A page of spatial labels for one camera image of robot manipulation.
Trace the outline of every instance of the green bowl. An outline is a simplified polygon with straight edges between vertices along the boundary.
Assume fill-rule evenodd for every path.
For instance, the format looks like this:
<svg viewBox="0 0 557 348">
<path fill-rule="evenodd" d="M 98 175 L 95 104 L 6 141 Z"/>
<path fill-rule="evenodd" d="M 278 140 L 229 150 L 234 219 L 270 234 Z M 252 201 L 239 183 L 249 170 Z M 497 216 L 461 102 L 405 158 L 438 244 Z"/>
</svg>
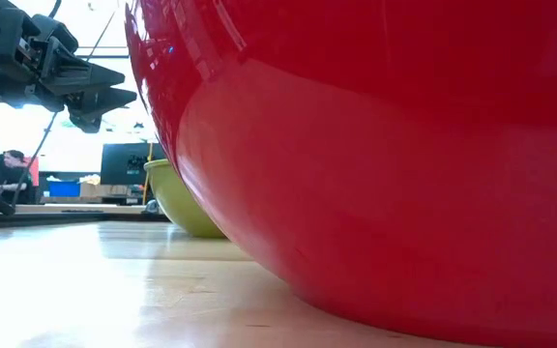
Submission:
<svg viewBox="0 0 557 348">
<path fill-rule="evenodd" d="M 224 238 L 219 228 L 192 198 L 191 193 L 167 159 L 145 164 L 156 200 L 164 214 L 194 237 Z"/>
</svg>

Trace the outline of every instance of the large red bowl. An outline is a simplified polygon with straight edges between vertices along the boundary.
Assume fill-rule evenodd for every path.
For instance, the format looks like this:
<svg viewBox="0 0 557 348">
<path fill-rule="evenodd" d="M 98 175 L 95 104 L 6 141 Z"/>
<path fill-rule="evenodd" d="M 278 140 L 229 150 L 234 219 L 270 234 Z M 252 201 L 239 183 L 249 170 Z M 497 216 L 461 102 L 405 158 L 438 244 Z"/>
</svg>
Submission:
<svg viewBox="0 0 557 348">
<path fill-rule="evenodd" d="M 557 0 L 140 0 L 165 150 L 314 305 L 557 347 Z"/>
</svg>

